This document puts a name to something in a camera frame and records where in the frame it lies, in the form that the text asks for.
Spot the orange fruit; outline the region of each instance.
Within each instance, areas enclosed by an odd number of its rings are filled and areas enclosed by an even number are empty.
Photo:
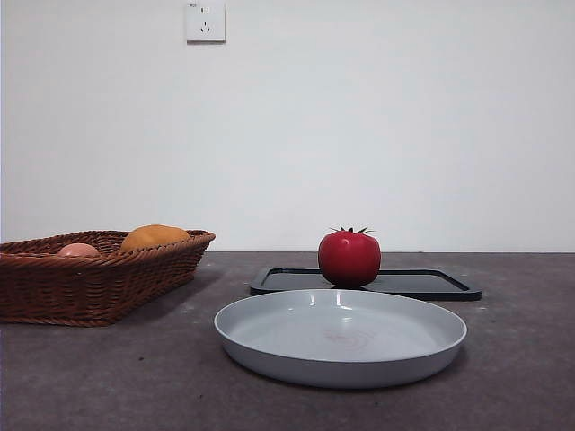
[[[120,251],[133,251],[188,240],[190,236],[179,227],[150,224],[134,229],[119,247]]]

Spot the gray plate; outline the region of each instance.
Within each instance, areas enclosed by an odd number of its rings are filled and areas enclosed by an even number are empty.
[[[224,349],[253,371],[292,383],[375,388],[448,366],[467,333],[437,305],[355,290],[253,296],[220,310]]]

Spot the plate rim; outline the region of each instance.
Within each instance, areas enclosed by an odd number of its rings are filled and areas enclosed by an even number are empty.
[[[410,355],[410,356],[398,356],[397,358],[392,358],[392,359],[381,359],[381,360],[363,360],[363,359],[351,359],[351,360],[337,360],[337,359],[313,359],[310,357],[301,357],[301,356],[292,356],[292,355],[283,355],[283,354],[279,354],[279,353],[274,353],[274,352],[269,352],[269,351],[265,351],[259,348],[255,348],[253,346],[249,346],[245,343],[239,342],[236,339],[233,339],[232,337],[228,336],[217,324],[217,320],[218,317],[228,308],[244,302],[244,301],[249,301],[249,300],[256,300],[257,298],[262,298],[264,296],[267,295],[295,295],[295,293],[299,293],[302,294],[304,292],[315,292],[315,291],[324,291],[324,292],[330,292],[330,293],[338,293],[338,292],[344,292],[344,293],[348,293],[348,294],[353,294],[353,295],[384,295],[386,297],[395,297],[398,298],[399,301],[415,301],[417,303],[425,303],[426,306],[431,306],[432,308],[436,308],[439,309],[441,312],[446,312],[447,314],[451,314],[453,317],[456,318],[457,321],[459,321],[462,325],[463,325],[463,334],[456,340],[453,341],[452,343],[446,345],[445,347],[435,350],[433,352],[430,352],[428,354],[423,354],[423,355]],[[467,337],[467,324],[465,323],[465,321],[458,316],[456,313],[441,307],[439,305],[436,305],[434,303],[429,303],[427,301],[422,301],[420,299],[415,299],[415,298],[410,298],[408,296],[402,296],[402,295],[395,295],[395,294],[385,294],[385,293],[381,293],[381,292],[371,292],[371,291],[361,291],[361,290],[346,290],[346,289],[298,289],[298,290],[287,290],[287,291],[281,291],[281,292],[269,292],[267,294],[261,294],[261,295],[257,295],[257,296],[248,296],[246,298],[242,298],[239,299],[237,301],[234,301],[232,303],[229,303],[228,305],[226,305],[225,307],[223,307],[222,309],[220,309],[217,313],[216,316],[214,317],[214,326],[216,327],[217,332],[219,333],[219,335],[221,337],[223,337],[224,339],[226,339],[227,341],[233,343],[234,345],[249,349],[253,352],[257,352],[259,354],[262,355],[271,355],[271,356],[275,356],[275,357],[282,357],[282,358],[286,358],[286,359],[292,359],[292,360],[297,360],[297,361],[306,361],[306,362],[314,362],[314,363],[324,363],[324,364],[350,364],[350,365],[368,365],[368,364],[384,364],[384,363],[392,363],[392,362],[401,362],[401,361],[411,361],[411,360],[416,360],[416,359],[422,359],[422,358],[426,358],[426,357],[430,357],[430,356],[436,356],[436,355],[440,355],[444,352],[447,352],[455,347],[458,347],[459,345],[461,345],[463,343],[463,341],[465,340],[465,338]]]

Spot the dark table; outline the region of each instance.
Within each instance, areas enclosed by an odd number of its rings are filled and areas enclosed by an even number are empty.
[[[245,370],[221,348],[215,314],[247,297],[261,268],[313,268],[316,255],[208,252],[194,281],[110,327],[0,324],[2,429],[575,429],[575,254],[390,253],[383,266],[483,290],[439,303],[469,333],[427,380],[335,391]]]

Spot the black tray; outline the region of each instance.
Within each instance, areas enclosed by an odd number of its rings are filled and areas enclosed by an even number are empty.
[[[319,269],[265,268],[250,284],[252,295],[300,289],[337,288]],[[409,296],[423,301],[477,301],[472,289],[436,269],[380,269],[376,279],[358,290]]]

